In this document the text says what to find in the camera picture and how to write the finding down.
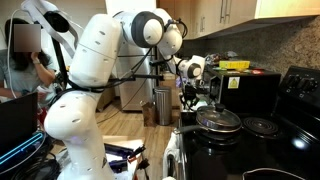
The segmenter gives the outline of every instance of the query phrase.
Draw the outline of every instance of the black stovetop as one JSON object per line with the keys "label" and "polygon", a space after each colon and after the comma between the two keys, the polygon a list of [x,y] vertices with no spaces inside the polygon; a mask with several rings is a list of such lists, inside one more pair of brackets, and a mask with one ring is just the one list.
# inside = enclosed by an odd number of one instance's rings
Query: black stovetop
{"label": "black stovetop", "polygon": [[[307,149],[296,148],[293,146],[294,137],[298,137],[296,130],[271,117],[263,118],[279,126],[277,138],[261,138],[242,129],[235,135],[236,144],[221,146],[200,139],[195,132],[183,134],[186,180],[240,180],[244,172],[258,168],[274,168],[302,178],[318,179],[319,147],[313,143]],[[181,126],[194,124],[195,113],[182,115]]]}

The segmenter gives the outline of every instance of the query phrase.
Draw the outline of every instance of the cabinet door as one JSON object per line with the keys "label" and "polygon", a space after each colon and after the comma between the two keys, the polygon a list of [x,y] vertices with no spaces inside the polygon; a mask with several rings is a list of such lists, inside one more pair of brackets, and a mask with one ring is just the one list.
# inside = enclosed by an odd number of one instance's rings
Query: cabinet door
{"label": "cabinet door", "polygon": [[320,14],[319,0],[257,0],[256,19]]}
{"label": "cabinet door", "polygon": [[158,8],[162,8],[167,11],[172,18],[174,16],[174,7],[174,1],[172,0],[158,0]]}
{"label": "cabinet door", "polygon": [[225,1],[225,28],[235,26],[255,18],[257,0]]}
{"label": "cabinet door", "polygon": [[[175,0],[174,1],[175,11],[174,11],[174,19],[181,18],[182,22],[186,24],[188,28],[188,34],[184,39],[192,39],[192,26],[191,26],[191,0]],[[181,34],[184,31],[184,27],[182,25],[177,25]]]}
{"label": "cabinet door", "polygon": [[206,36],[223,27],[223,23],[220,23],[222,0],[194,0],[192,5],[195,38]]}

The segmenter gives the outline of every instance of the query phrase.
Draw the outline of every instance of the frying pan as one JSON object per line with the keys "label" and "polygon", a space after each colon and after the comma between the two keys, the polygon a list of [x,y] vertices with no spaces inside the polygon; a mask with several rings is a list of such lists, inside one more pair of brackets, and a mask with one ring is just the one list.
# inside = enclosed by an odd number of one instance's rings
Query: frying pan
{"label": "frying pan", "polygon": [[204,129],[218,133],[232,133],[241,129],[241,120],[234,113],[225,109],[223,104],[201,106],[197,110],[197,125],[179,127],[173,130],[175,134]]}

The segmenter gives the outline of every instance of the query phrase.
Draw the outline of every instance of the kitchen cabinet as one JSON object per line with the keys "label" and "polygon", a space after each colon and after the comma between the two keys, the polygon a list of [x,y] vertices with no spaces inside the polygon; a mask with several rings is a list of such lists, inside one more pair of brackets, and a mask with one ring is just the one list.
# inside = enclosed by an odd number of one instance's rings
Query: kitchen cabinet
{"label": "kitchen cabinet", "polygon": [[213,33],[230,34],[320,14],[319,0],[192,0],[192,6],[194,38]]}
{"label": "kitchen cabinet", "polygon": [[[184,39],[193,39],[191,26],[192,13],[190,13],[193,7],[191,1],[192,0],[158,0],[158,8],[166,10],[173,19],[181,18],[182,22],[186,24],[188,34]],[[184,27],[179,24],[177,26],[182,34]]]}

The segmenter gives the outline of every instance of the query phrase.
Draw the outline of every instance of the pan lid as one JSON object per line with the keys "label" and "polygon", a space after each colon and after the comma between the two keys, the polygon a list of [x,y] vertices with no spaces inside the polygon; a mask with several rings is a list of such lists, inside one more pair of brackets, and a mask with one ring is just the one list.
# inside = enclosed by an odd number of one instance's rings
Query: pan lid
{"label": "pan lid", "polygon": [[197,110],[200,123],[204,126],[214,128],[222,126],[225,128],[239,128],[241,126],[240,118],[234,113],[225,109],[223,104],[213,106],[202,106]]}

